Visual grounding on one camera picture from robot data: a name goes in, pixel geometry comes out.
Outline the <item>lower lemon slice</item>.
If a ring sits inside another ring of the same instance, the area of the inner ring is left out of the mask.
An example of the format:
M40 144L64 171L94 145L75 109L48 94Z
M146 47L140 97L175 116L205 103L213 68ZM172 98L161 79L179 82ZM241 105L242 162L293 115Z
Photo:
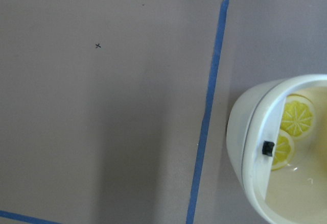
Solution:
M292 160L295 153L293 138L284 130L279 130L275 146L271 170L279 170L286 167Z

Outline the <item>lemon slice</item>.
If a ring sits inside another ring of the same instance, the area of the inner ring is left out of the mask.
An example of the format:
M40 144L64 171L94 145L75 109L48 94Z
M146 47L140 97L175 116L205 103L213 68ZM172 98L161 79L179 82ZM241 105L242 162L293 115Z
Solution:
M280 128L294 140L309 136L316 124L316 112L313 103L301 95L286 98Z
M295 153L293 138L284 130L279 130L275 146L271 170L279 170L286 167L292 160Z

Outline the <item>upper lemon slice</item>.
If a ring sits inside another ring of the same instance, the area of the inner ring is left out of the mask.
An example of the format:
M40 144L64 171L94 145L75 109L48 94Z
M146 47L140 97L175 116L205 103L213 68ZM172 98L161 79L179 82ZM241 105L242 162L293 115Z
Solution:
M294 140L309 136L316 124L316 112L313 103L301 95L286 98L280 128Z

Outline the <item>brown paper table cover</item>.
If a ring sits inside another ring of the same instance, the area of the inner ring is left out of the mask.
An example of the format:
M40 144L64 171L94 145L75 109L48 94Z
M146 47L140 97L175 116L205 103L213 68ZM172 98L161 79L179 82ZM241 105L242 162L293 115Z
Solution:
M1 0L1 223L264 223L236 99L326 72L326 0Z

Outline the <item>white lidded bin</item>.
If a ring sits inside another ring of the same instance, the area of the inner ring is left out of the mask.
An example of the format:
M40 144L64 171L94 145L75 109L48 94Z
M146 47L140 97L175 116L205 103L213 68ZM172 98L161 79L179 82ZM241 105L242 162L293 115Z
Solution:
M294 140L284 168L271 166L286 98L314 105L313 132ZM326 75L307 74L263 83L235 102L226 131L227 153L243 191L269 223L326 223Z

